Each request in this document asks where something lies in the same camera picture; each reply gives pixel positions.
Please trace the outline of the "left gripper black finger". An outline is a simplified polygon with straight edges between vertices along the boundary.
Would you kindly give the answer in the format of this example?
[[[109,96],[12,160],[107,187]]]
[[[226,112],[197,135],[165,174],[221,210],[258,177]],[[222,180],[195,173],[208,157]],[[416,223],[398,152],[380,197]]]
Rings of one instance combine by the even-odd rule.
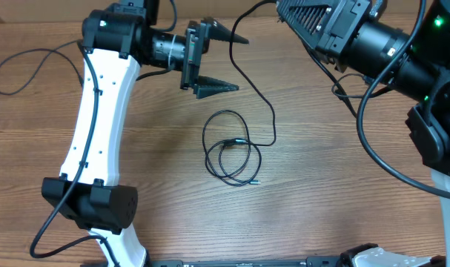
[[[212,17],[205,17],[202,20],[202,23],[205,25],[205,36],[207,39],[222,42],[235,42],[245,45],[249,44],[249,41],[246,38],[237,34],[232,35],[231,30]]]
[[[197,81],[193,84],[193,93],[196,95],[197,99],[204,99],[218,93],[227,93],[238,90],[238,85],[207,76],[199,76]]]

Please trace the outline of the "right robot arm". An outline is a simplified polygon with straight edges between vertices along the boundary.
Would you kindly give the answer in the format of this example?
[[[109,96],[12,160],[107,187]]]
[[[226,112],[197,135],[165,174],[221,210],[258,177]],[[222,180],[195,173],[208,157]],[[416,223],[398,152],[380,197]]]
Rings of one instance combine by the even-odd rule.
[[[406,125],[411,141],[429,167],[433,185],[411,179],[384,162],[357,125],[368,155],[398,180],[440,198],[446,255],[408,257],[373,243],[343,252],[336,266],[450,266],[450,1],[420,2],[411,33],[380,22],[385,1],[279,1],[277,13],[300,38],[315,62],[352,68],[368,90],[352,110],[358,121],[371,98],[395,90],[412,98]]]

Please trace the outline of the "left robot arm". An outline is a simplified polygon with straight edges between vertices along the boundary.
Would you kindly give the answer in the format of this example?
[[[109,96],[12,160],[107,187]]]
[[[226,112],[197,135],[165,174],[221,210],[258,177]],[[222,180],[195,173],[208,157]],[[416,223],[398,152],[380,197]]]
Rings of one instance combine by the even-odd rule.
[[[184,36],[156,29],[157,1],[119,1],[94,10],[82,25],[79,49],[85,80],[76,128],[57,178],[46,178],[42,196],[61,214],[87,231],[107,258],[108,266],[145,266],[133,218],[138,192],[121,185],[119,149],[135,83],[143,65],[158,73],[182,74],[180,86],[203,99],[237,90],[237,86],[199,75],[211,40],[244,43],[217,20],[190,22]]]

